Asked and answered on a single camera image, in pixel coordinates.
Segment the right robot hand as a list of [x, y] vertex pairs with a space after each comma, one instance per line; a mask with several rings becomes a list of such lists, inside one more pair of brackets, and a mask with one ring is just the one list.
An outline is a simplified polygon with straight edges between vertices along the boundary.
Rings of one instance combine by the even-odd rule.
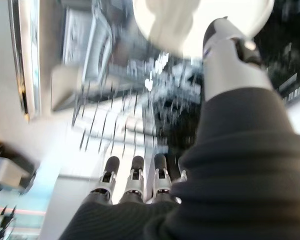
[[257, 48], [227, 18], [203, 39], [204, 102], [187, 179], [144, 204], [91, 192], [62, 240], [300, 240], [300, 135]]

